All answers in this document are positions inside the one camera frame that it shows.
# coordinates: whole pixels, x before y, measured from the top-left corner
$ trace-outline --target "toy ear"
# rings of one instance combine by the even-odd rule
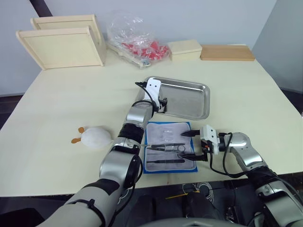
[[[83,127],[80,127],[80,128],[78,128],[78,131],[79,131],[80,133],[83,133],[83,132],[84,132],[84,128],[83,128]]]
[[[71,143],[77,143],[77,142],[80,142],[81,141],[81,138],[74,138],[71,140]]]

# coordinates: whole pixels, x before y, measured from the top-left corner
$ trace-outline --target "small plastic container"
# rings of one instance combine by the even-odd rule
[[[170,42],[168,46],[172,61],[200,59],[202,46],[195,39]]]

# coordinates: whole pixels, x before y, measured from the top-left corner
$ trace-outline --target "black strap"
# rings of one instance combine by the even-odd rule
[[[75,204],[77,202],[82,202],[82,203],[85,203],[87,204],[87,207],[88,209],[92,210],[93,212],[95,212],[95,214],[98,215],[98,217],[100,218],[102,224],[100,225],[100,227],[105,227],[105,218],[103,216],[103,214],[99,211],[99,209],[97,207],[95,207],[94,203],[95,203],[95,200],[94,199],[91,199],[90,201],[87,201],[87,200],[75,200],[73,202],[69,202],[68,204]]]

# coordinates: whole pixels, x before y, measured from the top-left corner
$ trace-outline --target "white plush toy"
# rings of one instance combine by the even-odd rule
[[[78,131],[81,133],[81,138],[74,138],[71,140],[71,143],[81,141],[89,148],[100,149],[112,142],[109,132],[102,127],[91,127],[86,130],[80,127]]]

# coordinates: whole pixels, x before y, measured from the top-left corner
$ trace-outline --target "wooden tray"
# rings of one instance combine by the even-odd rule
[[[201,60],[254,61],[255,56],[245,45],[202,45]]]

